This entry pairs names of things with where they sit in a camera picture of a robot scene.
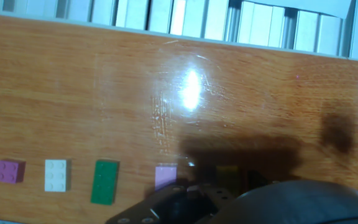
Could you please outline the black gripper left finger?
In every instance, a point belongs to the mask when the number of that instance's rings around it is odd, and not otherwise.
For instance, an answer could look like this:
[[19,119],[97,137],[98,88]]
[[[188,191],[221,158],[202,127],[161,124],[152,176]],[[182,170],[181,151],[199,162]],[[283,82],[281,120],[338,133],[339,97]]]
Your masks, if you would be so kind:
[[106,221],[106,224],[206,224],[234,200],[212,185],[168,185]]

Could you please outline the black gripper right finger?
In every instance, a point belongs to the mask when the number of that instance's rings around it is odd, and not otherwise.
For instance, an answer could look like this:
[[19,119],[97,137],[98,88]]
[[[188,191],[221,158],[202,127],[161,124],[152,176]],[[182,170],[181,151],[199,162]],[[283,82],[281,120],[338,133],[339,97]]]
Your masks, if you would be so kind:
[[257,189],[272,183],[272,180],[266,179],[260,172],[256,170],[249,170],[247,172],[247,186],[249,189]]

